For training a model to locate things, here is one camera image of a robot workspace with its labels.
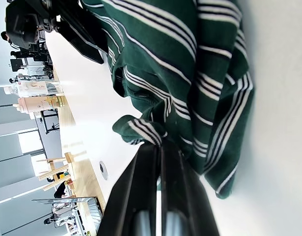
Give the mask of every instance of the metal rod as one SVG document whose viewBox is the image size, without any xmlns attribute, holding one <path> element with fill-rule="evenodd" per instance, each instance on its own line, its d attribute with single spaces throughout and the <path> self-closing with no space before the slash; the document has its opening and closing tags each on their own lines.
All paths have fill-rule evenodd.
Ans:
<svg viewBox="0 0 302 236">
<path fill-rule="evenodd" d="M 48 213 L 48 214 L 43 215 L 43 216 L 41 216 L 41 217 L 39 217 L 39 218 L 37 218 L 37 219 L 35 219 L 35 220 L 32 220 L 32 221 L 30 221 L 30 222 L 28 222 L 28 223 L 25 223 L 25 224 L 23 224 L 23 225 L 21 225 L 21 226 L 19 226 L 19 227 L 16 227 L 16 228 L 14 228 L 14 229 L 12 229 L 12 230 L 10 230 L 10 231 L 8 231 L 8 232 L 3 233 L 1 236 L 6 235 L 6 234 L 8 234 L 8 233 L 10 233 L 10 232 L 12 232 L 12 231 L 15 231 L 15 230 L 19 229 L 19 228 L 22 228 L 22 227 L 24 227 L 24 226 L 26 226 L 26 225 L 28 225 L 28 224 L 30 224 L 30 223 L 33 223 L 33 222 L 35 222 L 35 221 L 37 221 L 37 220 L 40 220 L 40 219 L 42 219 L 42 218 L 44 218 L 44 217 L 46 217 L 46 216 L 48 216 L 48 215 L 50 215 L 50 214 L 51 214 L 51 213 Z"/>
<path fill-rule="evenodd" d="M 1 107 L 12 107 L 13 105 L 12 104 L 8 104 L 8 105 L 0 105 L 0 108 Z"/>
</svg>

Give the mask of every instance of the desk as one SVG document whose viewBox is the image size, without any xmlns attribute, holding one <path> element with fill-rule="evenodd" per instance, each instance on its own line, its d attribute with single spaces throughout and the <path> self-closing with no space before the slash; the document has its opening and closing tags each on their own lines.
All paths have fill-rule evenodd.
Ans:
<svg viewBox="0 0 302 236">
<path fill-rule="evenodd" d="M 72 116 L 67 100 L 63 99 L 64 107 L 58 108 L 60 124 L 60 139 L 62 153 L 70 152 L 73 168 L 72 177 L 75 194 L 77 197 L 97 197 L 104 211 L 106 202 L 103 197 L 100 185 L 96 179 L 88 154 L 85 150 L 79 130 Z M 96 235 L 95 225 L 92 221 L 87 203 L 78 203 L 79 211 L 86 230 Z"/>
<path fill-rule="evenodd" d="M 113 184 L 138 148 L 125 143 L 120 135 L 112 131 L 112 125 L 124 115 L 140 117 L 140 112 L 132 106 L 129 98 L 122 98 L 113 90 L 106 64 L 99 65 L 84 58 L 56 32 L 48 33 L 46 41 L 57 73 L 55 76 L 69 104 L 69 107 L 58 110 L 63 152 L 66 150 L 66 139 L 78 136 L 82 140 L 88 164 L 92 164 L 95 173 L 91 177 L 98 180 L 107 201 Z M 70 121 L 72 127 L 65 127 L 64 123 Z M 107 169 L 108 180 L 101 174 L 100 161 Z"/>
</svg>

